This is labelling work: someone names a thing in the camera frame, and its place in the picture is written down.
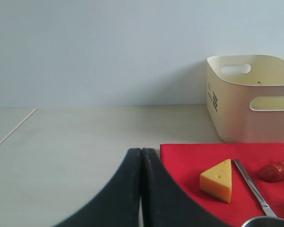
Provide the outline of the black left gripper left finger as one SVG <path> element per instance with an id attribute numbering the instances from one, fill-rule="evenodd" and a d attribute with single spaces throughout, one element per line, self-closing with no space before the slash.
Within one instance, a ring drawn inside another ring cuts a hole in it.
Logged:
<path id="1" fill-rule="evenodd" d="M 103 189 L 57 227 L 137 227 L 139 225 L 142 151 L 128 149 Z"/>

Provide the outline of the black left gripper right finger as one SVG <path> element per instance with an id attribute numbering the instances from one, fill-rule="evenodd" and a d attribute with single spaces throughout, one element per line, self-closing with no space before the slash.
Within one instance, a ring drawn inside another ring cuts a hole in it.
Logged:
<path id="1" fill-rule="evenodd" d="M 142 149 L 142 218 L 145 227 L 227 227 L 173 180 L 156 150 Z"/>

